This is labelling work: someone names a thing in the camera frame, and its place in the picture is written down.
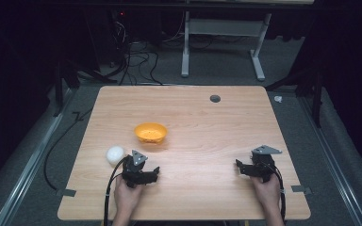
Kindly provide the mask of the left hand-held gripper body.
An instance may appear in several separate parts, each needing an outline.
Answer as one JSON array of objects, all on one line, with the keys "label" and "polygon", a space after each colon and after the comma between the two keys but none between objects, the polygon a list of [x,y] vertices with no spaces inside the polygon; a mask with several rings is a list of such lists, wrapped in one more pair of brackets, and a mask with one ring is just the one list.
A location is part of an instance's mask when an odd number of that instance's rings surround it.
[{"label": "left hand-held gripper body", "polygon": [[154,175],[152,171],[144,172],[142,170],[147,159],[146,155],[136,150],[124,158],[122,176],[129,187],[146,185],[149,182],[149,177]]}]

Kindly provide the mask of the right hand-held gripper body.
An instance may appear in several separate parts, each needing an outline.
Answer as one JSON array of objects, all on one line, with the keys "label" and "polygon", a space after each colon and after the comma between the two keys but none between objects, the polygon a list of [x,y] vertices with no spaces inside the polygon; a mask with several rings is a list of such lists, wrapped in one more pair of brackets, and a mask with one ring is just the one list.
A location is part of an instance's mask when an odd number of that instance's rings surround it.
[{"label": "right hand-held gripper body", "polygon": [[267,183],[273,174],[281,178],[278,168],[272,158],[273,154],[280,154],[281,151],[273,147],[262,145],[252,150],[252,165],[244,167],[244,173],[252,177],[259,177]]}]

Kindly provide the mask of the person's right hand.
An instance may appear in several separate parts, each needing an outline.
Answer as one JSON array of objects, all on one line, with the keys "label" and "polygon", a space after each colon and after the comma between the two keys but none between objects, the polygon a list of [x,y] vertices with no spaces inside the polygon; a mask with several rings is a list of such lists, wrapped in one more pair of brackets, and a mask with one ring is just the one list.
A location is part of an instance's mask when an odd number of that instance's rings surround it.
[{"label": "person's right hand", "polygon": [[268,182],[263,182],[261,178],[252,177],[255,194],[262,207],[266,211],[280,210],[280,184],[278,178],[272,174]]}]

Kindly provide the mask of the person's left hand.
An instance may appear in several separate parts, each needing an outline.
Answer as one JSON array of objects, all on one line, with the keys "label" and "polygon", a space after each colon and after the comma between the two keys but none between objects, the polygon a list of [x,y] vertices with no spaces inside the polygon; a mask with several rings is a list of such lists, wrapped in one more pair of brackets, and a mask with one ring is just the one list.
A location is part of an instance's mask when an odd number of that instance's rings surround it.
[{"label": "person's left hand", "polygon": [[129,187],[122,178],[116,180],[114,198],[116,203],[116,218],[130,218],[138,203],[143,186]]}]

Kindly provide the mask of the white ball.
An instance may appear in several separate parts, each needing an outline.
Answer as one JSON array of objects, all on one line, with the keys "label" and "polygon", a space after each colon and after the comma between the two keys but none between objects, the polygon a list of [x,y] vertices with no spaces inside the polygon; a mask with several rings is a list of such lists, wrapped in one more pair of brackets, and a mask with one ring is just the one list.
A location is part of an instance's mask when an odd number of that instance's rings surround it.
[{"label": "white ball", "polygon": [[124,149],[120,146],[112,146],[107,150],[107,162],[114,166],[117,165],[124,157]]}]

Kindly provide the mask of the orange plastic bowl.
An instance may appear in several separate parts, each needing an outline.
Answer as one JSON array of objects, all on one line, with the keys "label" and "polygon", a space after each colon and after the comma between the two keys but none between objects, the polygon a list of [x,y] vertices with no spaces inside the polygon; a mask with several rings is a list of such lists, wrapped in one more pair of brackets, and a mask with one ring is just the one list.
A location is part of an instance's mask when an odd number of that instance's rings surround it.
[{"label": "orange plastic bowl", "polygon": [[167,128],[156,122],[144,122],[137,125],[134,134],[140,142],[160,143],[168,134]]}]

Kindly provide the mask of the black stand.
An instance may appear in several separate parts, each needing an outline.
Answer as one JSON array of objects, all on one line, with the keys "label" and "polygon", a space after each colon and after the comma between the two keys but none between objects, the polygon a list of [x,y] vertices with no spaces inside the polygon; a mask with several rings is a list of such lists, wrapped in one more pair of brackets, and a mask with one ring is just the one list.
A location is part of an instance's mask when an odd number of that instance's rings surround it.
[{"label": "black stand", "polygon": [[321,93],[322,76],[319,70],[306,68],[297,73],[293,73],[281,80],[265,87],[266,91],[273,91],[287,84],[295,84],[295,94],[297,97],[312,97],[311,117],[317,127],[321,127]]},{"label": "black stand", "polygon": [[99,72],[84,67],[71,60],[60,61],[55,67],[55,104],[56,110],[54,116],[57,117],[64,110],[63,84],[66,84],[69,90],[78,89],[80,81],[78,80],[79,73],[85,73],[88,77],[94,80],[107,84],[116,84],[117,81],[104,76]]}]

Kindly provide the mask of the metal floor rail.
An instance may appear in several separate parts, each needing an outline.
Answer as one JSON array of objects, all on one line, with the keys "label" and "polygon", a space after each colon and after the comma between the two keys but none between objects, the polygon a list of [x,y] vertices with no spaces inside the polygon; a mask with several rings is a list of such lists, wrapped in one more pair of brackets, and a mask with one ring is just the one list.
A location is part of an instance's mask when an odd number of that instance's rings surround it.
[{"label": "metal floor rail", "polygon": [[351,216],[351,219],[354,222],[355,226],[362,226],[362,208],[358,202],[354,190],[350,183],[348,182],[345,174],[343,173],[336,157],[334,156],[333,150],[331,149],[323,131],[315,123],[312,118],[311,108],[309,102],[306,98],[298,97],[297,98],[305,116],[307,117],[317,140],[321,145],[322,155],[325,158],[325,162],[329,168],[331,176],[337,186],[337,190],[342,200],[345,203],[345,206]]},{"label": "metal floor rail", "polygon": [[47,125],[44,127],[42,132],[42,137],[38,140],[37,145],[34,147],[32,154],[28,158],[25,167],[22,170],[22,173],[19,175],[16,184],[13,186],[6,202],[0,210],[0,226],[9,226],[12,222],[27,190],[31,186],[35,175],[38,172],[43,158],[47,155],[46,148],[52,138],[52,135],[57,130],[61,119],[63,118],[63,111],[73,99],[75,93],[75,89],[67,88],[64,92],[62,106],[55,109],[55,112],[48,117]]}]

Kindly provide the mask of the white metal desk frame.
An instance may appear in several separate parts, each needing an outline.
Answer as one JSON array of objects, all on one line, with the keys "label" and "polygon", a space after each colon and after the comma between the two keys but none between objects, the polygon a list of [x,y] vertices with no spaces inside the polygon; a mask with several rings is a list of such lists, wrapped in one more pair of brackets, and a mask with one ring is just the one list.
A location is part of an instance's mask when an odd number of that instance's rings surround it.
[{"label": "white metal desk frame", "polygon": [[195,19],[190,18],[189,12],[184,13],[184,47],[182,54],[181,76],[189,76],[189,36],[240,36],[257,39],[255,49],[249,52],[252,60],[255,76],[258,81],[265,80],[265,74],[259,59],[259,54],[267,34],[272,15],[266,14],[261,21],[237,21],[221,19]]}]

